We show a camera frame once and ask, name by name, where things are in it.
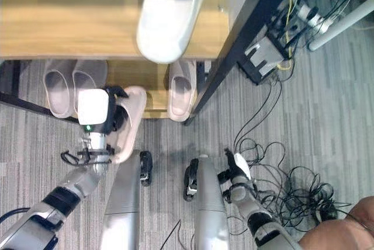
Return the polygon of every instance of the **white pipe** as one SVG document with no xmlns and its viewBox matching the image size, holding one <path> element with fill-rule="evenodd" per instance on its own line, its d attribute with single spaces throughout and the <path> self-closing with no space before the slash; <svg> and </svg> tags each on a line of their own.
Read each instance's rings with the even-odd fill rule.
<svg viewBox="0 0 374 250">
<path fill-rule="evenodd" d="M 354 11 L 350 12 L 345 18 L 336 23 L 334 26 L 331 26 L 326 33 L 318 37 L 309 44 L 310 50 L 316 50 L 320 46 L 323 46 L 328 41 L 330 41 L 335 36 L 339 35 L 345 29 L 349 28 L 355 24 L 360 19 L 364 18 L 366 15 L 374 11 L 374 0 L 366 0 Z"/>
</svg>

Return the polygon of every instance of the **wooden shelf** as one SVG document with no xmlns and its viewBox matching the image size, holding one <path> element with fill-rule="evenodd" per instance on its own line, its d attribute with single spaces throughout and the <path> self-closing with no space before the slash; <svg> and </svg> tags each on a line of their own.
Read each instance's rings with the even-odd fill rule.
<svg viewBox="0 0 374 250">
<path fill-rule="evenodd" d="M 145 119 L 168 117 L 169 65 L 150 61 L 108 61 L 108 85 L 122 88 L 132 85 L 142 86 L 147 91 Z"/>
<path fill-rule="evenodd" d="M 143 0 L 2 0 L 0 57 L 141 58 Z M 228 35 L 225 0 L 204 0 L 184 57 L 216 58 Z"/>
</svg>

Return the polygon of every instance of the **white slipper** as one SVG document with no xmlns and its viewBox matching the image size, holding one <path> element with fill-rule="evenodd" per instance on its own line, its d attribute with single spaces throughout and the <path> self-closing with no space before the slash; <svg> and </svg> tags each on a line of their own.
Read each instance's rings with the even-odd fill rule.
<svg viewBox="0 0 374 250">
<path fill-rule="evenodd" d="M 49 109 L 55 117 L 64 119 L 74 111 L 72 71 L 76 60 L 47 60 L 43 83 Z"/>
<path fill-rule="evenodd" d="M 169 118 L 185 121 L 192 108 L 196 91 L 196 67 L 193 61 L 178 60 L 169 70 Z"/>
<path fill-rule="evenodd" d="M 172 63 L 186 50 L 203 0 L 144 0 L 137 44 L 145 58 Z"/>
<path fill-rule="evenodd" d="M 102 88 L 106 82 L 108 64 L 105 60 L 78 60 L 72 72 L 74 110 L 78 113 L 79 93 L 85 89 Z"/>
<path fill-rule="evenodd" d="M 124 91 L 129 98 L 119 98 L 117 105 L 123 107 L 128 115 L 121 128 L 109 134 L 107 142 L 115 148 L 112 162 L 119 164 L 127 160 L 133 150 L 136 134 L 147 103 L 147 93 L 140 86 L 129 86 Z"/>
</svg>

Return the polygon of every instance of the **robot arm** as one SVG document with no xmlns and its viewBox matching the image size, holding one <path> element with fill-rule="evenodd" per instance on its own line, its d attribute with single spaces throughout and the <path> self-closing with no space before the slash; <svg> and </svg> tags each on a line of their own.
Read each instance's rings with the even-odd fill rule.
<svg viewBox="0 0 374 250">
<path fill-rule="evenodd" d="M 240 154 L 233 155 L 228 149 L 226 149 L 226 156 L 229 165 L 226 176 L 233 185 L 224 192 L 224 196 L 238 207 L 258 249 L 301 250 L 300 245 L 272 218 L 251 193 L 253 185 L 250 169 L 245 159 Z"/>
<path fill-rule="evenodd" d="M 83 126 L 83 163 L 68 152 L 62 158 L 75 159 L 74 166 L 63 181 L 40 203 L 35 204 L 0 239 L 0 249 L 53 249 L 57 231 L 78 203 L 90 195 L 105 175 L 113 154 L 106 144 L 106 136 L 120 128 L 126 111 L 116 105 L 116 96 L 128 97 L 123 89 L 90 89 L 79 96 L 78 120 Z"/>
</svg>

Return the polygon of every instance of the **yellow wire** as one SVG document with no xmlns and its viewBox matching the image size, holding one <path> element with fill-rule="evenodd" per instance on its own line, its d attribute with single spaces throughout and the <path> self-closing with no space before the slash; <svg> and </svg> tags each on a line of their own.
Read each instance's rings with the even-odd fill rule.
<svg viewBox="0 0 374 250">
<path fill-rule="evenodd" d="M 290 20 L 290 14 L 291 14 L 291 9 L 292 9 L 292 0 L 289 0 L 289 6 L 288 6 L 288 13 L 287 13 L 287 18 L 286 18 L 286 26 L 288 25 L 288 21 Z M 290 38 L 289 38 L 289 35 L 288 35 L 288 31 L 286 31 L 286 44 L 290 41 Z M 292 50 L 291 48 L 289 47 L 288 48 L 288 57 L 291 57 L 292 56 Z M 292 59 L 290 59 L 288 61 L 288 66 L 287 67 L 283 67 L 281 66 L 280 64 L 277 64 L 276 65 L 277 68 L 281 71 L 288 71 L 291 69 L 292 67 Z"/>
</svg>

